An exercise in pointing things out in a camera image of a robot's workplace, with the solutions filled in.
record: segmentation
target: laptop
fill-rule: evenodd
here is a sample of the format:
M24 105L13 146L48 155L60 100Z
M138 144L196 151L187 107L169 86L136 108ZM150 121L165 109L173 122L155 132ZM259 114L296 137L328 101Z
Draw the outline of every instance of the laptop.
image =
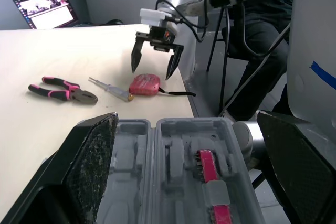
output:
M31 29L90 26L81 24L69 0L13 0Z

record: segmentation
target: table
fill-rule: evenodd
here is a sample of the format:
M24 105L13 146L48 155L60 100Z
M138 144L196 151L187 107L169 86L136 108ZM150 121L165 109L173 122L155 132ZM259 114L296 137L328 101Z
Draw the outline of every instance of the table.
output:
M154 51L148 42L132 74L136 31L147 33L149 28L126 25L0 31L0 220L42 161L61 146L79 121L117 112L123 119L148 119L155 127L162 118L193 116L187 97L162 94L135 97L126 103L88 81L93 77L126 90L137 74L153 73L161 78L164 90L185 91L178 69L164 81L171 54ZM40 85L43 76L78 83L99 101L94 106L60 102L28 91L30 84Z

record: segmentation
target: gray tool case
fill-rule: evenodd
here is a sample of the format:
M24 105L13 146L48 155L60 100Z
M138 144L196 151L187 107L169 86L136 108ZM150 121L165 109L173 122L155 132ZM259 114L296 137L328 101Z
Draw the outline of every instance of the gray tool case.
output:
M97 224L265 223L236 136L224 118L120 120ZM199 179L195 154L211 150L221 180Z

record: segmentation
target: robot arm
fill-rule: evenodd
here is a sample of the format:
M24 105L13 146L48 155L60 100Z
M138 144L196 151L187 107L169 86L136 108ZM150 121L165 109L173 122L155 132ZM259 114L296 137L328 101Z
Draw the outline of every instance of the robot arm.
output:
M132 51L132 72L135 72L141 59L141 48L145 41L149 41L154 50L169 52L174 51L171 56L166 79L168 79L179 65L180 57L183 52L182 45L174 43L175 37L178 35L177 24L185 23L191 29L192 26L200 27L192 24L186 19L186 16L203 16L207 15L213 8L218 8L228 5L236 5L244 0L158 0L155 10L141 9L141 23L149 25L149 34L137 33L136 42Z

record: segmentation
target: pink pliers handle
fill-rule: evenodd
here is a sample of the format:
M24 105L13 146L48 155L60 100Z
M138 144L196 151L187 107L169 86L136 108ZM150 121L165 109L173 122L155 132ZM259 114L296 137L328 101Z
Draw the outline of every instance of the pink pliers handle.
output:
M42 82L45 84L56 85L65 88L66 90L47 90L37 85L29 85L28 89L36 94L44 97L56 98L61 101L72 100L71 93L74 90L80 89L80 86L55 77L42 77Z

